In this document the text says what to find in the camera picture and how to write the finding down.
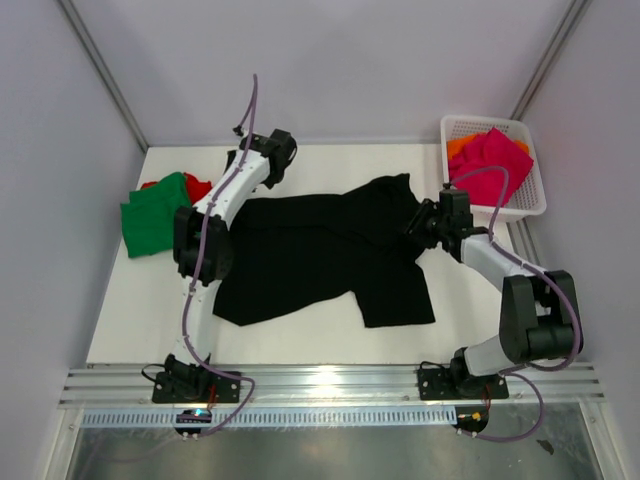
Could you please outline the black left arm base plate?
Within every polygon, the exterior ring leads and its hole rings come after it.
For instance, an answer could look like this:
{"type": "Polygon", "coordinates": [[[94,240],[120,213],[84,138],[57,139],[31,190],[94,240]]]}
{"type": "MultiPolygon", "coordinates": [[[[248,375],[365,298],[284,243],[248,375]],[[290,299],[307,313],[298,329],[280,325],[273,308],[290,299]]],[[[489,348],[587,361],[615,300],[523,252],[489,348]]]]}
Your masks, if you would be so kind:
{"type": "Polygon", "coordinates": [[[156,375],[151,401],[156,404],[237,404],[240,382],[208,370],[161,371],[156,375]]]}

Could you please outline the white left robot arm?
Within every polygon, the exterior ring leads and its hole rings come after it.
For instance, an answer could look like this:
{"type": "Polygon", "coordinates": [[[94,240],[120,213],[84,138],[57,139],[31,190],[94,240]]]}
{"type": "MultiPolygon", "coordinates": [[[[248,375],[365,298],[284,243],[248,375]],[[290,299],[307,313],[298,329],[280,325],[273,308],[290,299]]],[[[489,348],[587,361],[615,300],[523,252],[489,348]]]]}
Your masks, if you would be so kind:
{"type": "Polygon", "coordinates": [[[194,206],[176,211],[173,259],[184,281],[180,330],[171,352],[177,361],[197,365],[211,358],[218,326],[214,302],[234,260],[232,222],[258,186],[271,189],[283,180],[296,152],[287,131],[247,134],[227,153],[220,181],[194,206]]]}

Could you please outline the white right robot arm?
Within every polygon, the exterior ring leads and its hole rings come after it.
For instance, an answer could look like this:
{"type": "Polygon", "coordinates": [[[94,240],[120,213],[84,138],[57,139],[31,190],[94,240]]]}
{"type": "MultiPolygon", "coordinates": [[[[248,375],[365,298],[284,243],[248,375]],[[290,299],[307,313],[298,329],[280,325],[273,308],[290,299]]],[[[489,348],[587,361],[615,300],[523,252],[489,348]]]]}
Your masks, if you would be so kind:
{"type": "Polygon", "coordinates": [[[509,393],[504,374],[525,366],[560,370],[581,352],[584,340],[572,276],[508,252],[489,229],[475,225],[467,192],[444,189],[438,200],[423,201],[406,233],[427,249],[441,246],[501,295],[494,337],[458,349],[447,365],[420,364],[416,376],[421,399],[505,399],[509,393]]]}

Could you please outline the black t shirt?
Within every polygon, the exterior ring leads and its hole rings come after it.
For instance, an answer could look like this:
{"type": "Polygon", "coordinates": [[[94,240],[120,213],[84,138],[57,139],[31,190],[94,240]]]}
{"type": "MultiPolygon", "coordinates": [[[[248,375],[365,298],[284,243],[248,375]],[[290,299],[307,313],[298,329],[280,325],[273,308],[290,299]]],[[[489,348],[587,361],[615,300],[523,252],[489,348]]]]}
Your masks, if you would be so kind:
{"type": "Polygon", "coordinates": [[[405,234],[418,208],[407,173],[344,194],[247,201],[214,314],[248,326],[352,293],[368,328],[434,323],[424,249],[405,234]]]}

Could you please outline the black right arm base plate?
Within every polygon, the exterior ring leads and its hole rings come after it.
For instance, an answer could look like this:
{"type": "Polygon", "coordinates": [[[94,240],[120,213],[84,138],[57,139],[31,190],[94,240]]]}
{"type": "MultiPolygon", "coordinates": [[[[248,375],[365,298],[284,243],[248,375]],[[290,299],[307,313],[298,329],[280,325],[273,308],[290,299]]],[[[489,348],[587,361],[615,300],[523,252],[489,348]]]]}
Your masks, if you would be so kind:
{"type": "Polygon", "coordinates": [[[423,361],[416,370],[419,397],[435,400],[503,400],[509,397],[506,381],[497,374],[472,376],[463,359],[450,364],[423,361]]]}

